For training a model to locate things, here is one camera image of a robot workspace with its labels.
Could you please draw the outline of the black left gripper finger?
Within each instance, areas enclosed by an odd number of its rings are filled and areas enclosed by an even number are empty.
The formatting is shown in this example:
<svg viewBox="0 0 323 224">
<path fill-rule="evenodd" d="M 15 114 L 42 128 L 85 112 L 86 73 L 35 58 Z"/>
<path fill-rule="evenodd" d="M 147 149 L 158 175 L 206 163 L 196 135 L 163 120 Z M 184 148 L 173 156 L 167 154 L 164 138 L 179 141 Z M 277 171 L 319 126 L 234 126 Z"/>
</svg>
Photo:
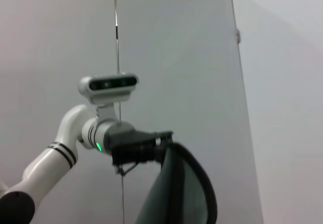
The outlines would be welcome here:
<svg viewBox="0 0 323 224">
<path fill-rule="evenodd" d="M 155 132 L 155 146 L 164 146 L 173 141 L 173 131 Z"/>
<path fill-rule="evenodd" d="M 165 145 L 152 146 L 151 160 L 158 163 L 164 163 L 166 151 L 167 147 Z"/>
</svg>

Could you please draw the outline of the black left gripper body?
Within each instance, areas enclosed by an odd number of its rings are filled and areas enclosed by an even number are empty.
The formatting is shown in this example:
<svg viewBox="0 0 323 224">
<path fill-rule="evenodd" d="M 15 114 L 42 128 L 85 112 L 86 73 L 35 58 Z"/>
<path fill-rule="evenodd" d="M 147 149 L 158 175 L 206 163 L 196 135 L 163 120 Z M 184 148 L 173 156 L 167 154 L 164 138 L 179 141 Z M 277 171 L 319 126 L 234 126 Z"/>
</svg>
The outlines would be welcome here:
<svg viewBox="0 0 323 224">
<path fill-rule="evenodd" d="M 131 130 L 104 135 L 105 151 L 112 156 L 113 165 L 152 161 L 152 146 L 155 146 L 154 133 Z"/>
</svg>

